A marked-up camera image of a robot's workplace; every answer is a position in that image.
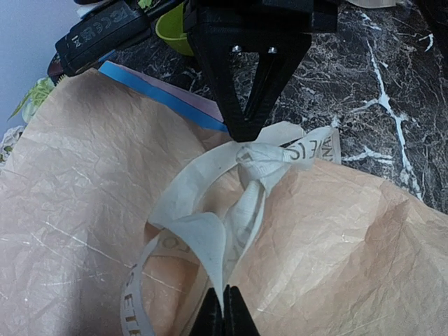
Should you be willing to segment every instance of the screw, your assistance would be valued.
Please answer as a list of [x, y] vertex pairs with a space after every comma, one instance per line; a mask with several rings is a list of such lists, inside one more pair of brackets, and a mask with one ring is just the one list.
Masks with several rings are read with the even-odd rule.
[[232, 48], [232, 53], [240, 53], [241, 51], [243, 51], [243, 48], [239, 45], [234, 45]]

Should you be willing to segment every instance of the black electronic device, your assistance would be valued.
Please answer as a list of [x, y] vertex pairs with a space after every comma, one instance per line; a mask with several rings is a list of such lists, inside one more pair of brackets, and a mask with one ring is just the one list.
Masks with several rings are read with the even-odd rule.
[[[255, 140], [264, 127], [311, 45], [310, 33], [336, 32], [340, 0], [160, 0], [150, 10], [137, 0], [110, 0], [56, 43], [53, 65], [59, 67], [60, 59], [64, 74], [80, 74], [111, 51], [146, 39], [151, 22], [182, 3], [188, 42], [230, 136], [243, 142]], [[258, 53], [259, 63], [242, 108], [230, 54], [245, 52]]]
[[143, 35], [151, 26], [133, 1], [119, 0], [99, 7], [56, 43], [64, 74], [75, 76], [117, 47]]

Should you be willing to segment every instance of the white ribbon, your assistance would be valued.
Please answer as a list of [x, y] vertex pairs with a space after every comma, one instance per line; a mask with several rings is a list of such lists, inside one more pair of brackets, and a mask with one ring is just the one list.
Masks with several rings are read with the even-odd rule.
[[[287, 148], [279, 147], [296, 139], [299, 140]], [[123, 334], [155, 335], [141, 295], [141, 273], [149, 256], [201, 263], [195, 283], [176, 316], [175, 334], [189, 333], [208, 287], [215, 288], [223, 307], [223, 289], [260, 230], [265, 200], [273, 187], [292, 165], [309, 169], [316, 158], [326, 157], [340, 163], [338, 146], [336, 129], [322, 127], [305, 135], [299, 126], [280, 122], [266, 127], [253, 143], [225, 143], [188, 164], [163, 192], [148, 219], [163, 230], [145, 247], [123, 289]], [[240, 199], [222, 219], [214, 213], [192, 215], [213, 182], [236, 165], [244, 187]], [[176, 239], [182, 248], [165, 248], [161, 242], [166, 239]]]

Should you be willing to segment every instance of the white wall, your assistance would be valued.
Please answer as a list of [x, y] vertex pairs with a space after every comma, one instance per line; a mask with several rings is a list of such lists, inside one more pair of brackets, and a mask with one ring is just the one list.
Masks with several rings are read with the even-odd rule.
[[78, 21], [76, 8], [73, 0], [0, 0], [0, 141], [23, 123], [7, 119], [46, 75], [56, 41]]

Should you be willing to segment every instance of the white marble vein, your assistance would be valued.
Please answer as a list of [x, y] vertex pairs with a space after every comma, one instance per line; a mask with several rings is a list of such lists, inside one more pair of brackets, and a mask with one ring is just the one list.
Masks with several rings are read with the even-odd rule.
[[392, 165], [393, 163], [393, 157], [387, 154], [381, 154], [378, 152], [375, 152], [374, 150], [371, 150], [367, 146], [364, 146], [364, 151], [361, 154], [352, 155], [349, 157], [343, 157], [342, 161], [344, 162], [353, 162], [353, 161], [360, 161], [365, 158], [373, 158], [377, 159], [380, 163], [385, 163], [387, 165]]
[[331, 120], [330, 126], [333, 128], [338, 128], [340, 126], [340, 119], [337, 115], [333, 116], [333, 119]]
[[428, 47], [425, 49], [425, 53], [427, 53], [434, 45], [434, 35], [429, 34], [425, 37], [419, 38], [419, 41], [429, 39]]
[[400, 115], [398, 115], [391, 107], [391, 105], [389, 104], [390, 98], [389, 96], [386, 94], [386, 88], [384, 86], [384, 81], [381, 75], [381, 71], [379, 70], [378, 67], [378, 63], [375, 59], [375, 54], [373, 53], [373, 49], [372, 46], [370, 45], [369, 41], [367, 41], [367, 45], [369, 47], [369, 51], [370, 51], [370, 61], [372, 63], [373, 66], [373, 70], [375, 72], [375, 75], [377, 77], [377, 82], [379, 85], [379, 97], [377, 99], [372, 99], [370, 101], [368, 101], [364, 106], [362, 106], [359, 109], [365, 109], [366, 107], [369, 107], [373, 104], [379, 104], [380, 106], [382, 106], [385, 110], [386, 113], [395, 121], [395, 128], [396, 128], [396, 132], [397, 132], [397, 136], [398, 136], [398, 141], [400, 143], [400, 147], [401, 147], [401, 155], [402, 155], [402, 171], [400, 173], [400, 180], [409, 188], [412, 188], [413, 191], [415, 192], [415, 195], [422, 200], [422, 194], [421, 194], [421, 188], [419, 185], [419, 182], [417, 180], [417, 177], [414, 173], [414, 168], [411, 165], [411, 162], [409, 161], [407, 154], [406, 154], [406, 139], [405, 136], [403, 134], [403, 121], [408, 120], [407, 115], [405, 115], [404, 113], [401, 113]]
[[379, 31], [383, 30], [378, 26], [378, 24], [373, 22], [372, 19], [367, 14], [361, 13], [361, 16], [363, 17], [363, 26], [369, 27], [373, 30], [379, 30]]

